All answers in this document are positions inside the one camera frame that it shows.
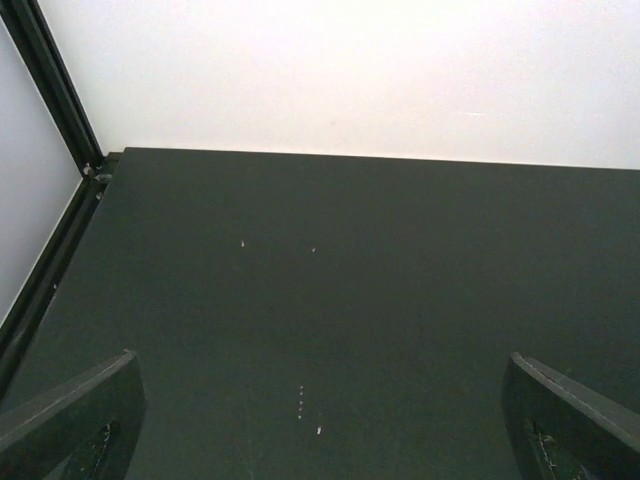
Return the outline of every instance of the light gray wall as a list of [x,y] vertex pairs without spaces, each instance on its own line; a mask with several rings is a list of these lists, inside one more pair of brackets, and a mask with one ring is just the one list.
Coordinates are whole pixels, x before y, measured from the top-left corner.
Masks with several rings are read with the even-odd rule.
[[80,174],[2,22],[0,66],[1,323]]
[[40,0],[105,151],[640,168],[638,0]]

